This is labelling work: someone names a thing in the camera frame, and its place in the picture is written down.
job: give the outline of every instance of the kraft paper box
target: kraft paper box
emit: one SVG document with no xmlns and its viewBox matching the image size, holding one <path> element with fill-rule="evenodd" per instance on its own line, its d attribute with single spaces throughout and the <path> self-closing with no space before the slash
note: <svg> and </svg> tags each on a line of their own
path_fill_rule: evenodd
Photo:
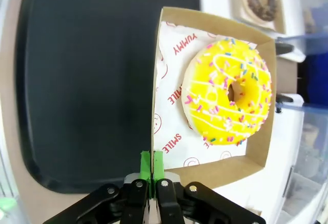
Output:
<svg viewBox="0 0 328 224">
<path fill-rule="evenodd" d="M 277 12 L 275 19 L 272 22 L 268 22 L 265 24 L 257 23 L 247 14 L 242 0 L 232 0 L 232 12 L 236 18 L 241 19 L 244 22 L 256 25 L 259 28 L 269 29 L 278 33 L 285 34 L 285 22 L 283 17 L 283 6 L 281 0 L 277 0 Z"/>
<path fill-rule="evenodd" d="M 245 178 L 263 169 L 270 146 L 276 93 L 276 52 L 274 40 L 254 28 L 226 18 L 188 9 L 164 7 L 159 20 L 155 59 L 158 58 L 159 52 L 158 36 L 161 22 L 173 23 L 177 26 L 199 29 L 215 35 L 225 35 L 257 44 L 256 49 L 266 61 L 271 73 L 273 92 L 268 118 L 261 129 L 248 139 L 245 156 L 235 156 L 208 164 L 169 169 L 168 171 L 180 175 L 183 185 L 192 181 L 198 181 L 210 188 L 216 188 Z M 153 109 L 156 100 L 156 68 L 154 72 Z M 154 151 L 153 148 L 154 136 L 152 136 L 152 152 Z"/>
</svg>

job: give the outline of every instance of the black tray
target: black tray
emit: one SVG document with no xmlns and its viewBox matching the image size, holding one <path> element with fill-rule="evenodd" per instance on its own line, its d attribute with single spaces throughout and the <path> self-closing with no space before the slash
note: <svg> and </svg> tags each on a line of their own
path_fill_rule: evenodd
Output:
<svg viewBox="0 0 328 224">
<path fill-rule="evenodd" d="M 150 150 L 163 6 L 199 0 L 23 0 L 16 95 L 24 163 L 42 186 L 86 193 L 139 172 Z"/>
</svg>

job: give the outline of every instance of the screw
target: screw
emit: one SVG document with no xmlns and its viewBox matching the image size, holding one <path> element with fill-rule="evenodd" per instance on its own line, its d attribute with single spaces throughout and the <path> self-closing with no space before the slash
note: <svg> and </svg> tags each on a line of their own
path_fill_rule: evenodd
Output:
<svg viewBox="0 0 328 224">
<path fill-rule="evenodd" d="M 142 187 L 142 186 L 143 186 L 143 184 L 142 184 L 142 182 L 141 182 L 141 181 L 138 181 L 138 182 L 136 183 L 136 186 L 137 186 L 137 187 Z"/>
<path fill-rule="evenodd" d="M 115 192 L 115 189 L 114 189 L 114 188 L 108 188 L 108 189 L 107 189 L 107 192 L 108 192 L 109 194 L 113 194 L 113 193 Z"/>
<path fill-rule="evenodd" d="M 167 187 L 169 183 L 166 180 L 163 180 L 161 183 L 162 187 Z"/>
<path fill-rule="evenodd" d="M 189 190 L 190 190 L 191 192 L 196 192 L 196 191 L 197 191 L 197 187 L 196 187 L 196 186 L 190 186 L 190 187 L 189 187 Z"/>
</svg>

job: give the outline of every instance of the donut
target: donut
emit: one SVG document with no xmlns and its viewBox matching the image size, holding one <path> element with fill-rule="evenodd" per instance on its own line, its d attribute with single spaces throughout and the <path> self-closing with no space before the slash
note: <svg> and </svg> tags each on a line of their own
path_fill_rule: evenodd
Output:
<svg viewBox="0 0 328 224">
<path fill-rule="evenodd" d="M 229 86 L 238 99 L 229 100 Z M 214 145 L 240 144 L 260 129 L 271 102 L 271 75 L 256 49 L 227 38 L 201 50 L 182 82 L 183 111 L 194 131 Z"/>
<path fill-rule="evenodd" d="M 242 0 L 245 11 L 256 22 L 272 22 L 276 17 L 277 0 Z"/>
</svg>

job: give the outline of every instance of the clear plastic bin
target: clear plastic bin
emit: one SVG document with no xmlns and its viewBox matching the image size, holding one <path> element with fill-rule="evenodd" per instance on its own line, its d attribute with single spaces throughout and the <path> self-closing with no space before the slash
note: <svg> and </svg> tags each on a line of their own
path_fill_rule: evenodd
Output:
<svg viewBox="0 0 328 224">
<path fill-rule="evenodd" d="M 328 0 L 299 0 L 306 35 L 279 38 L 305 55 L 328 52 Z"/>
<path fill-rule="evenodd" d="M 328 109 L 277 104 L 304 115 L 298 152 L 283 193 L 277 224 L 313 224 L 327 196 Z"/>
</svg>

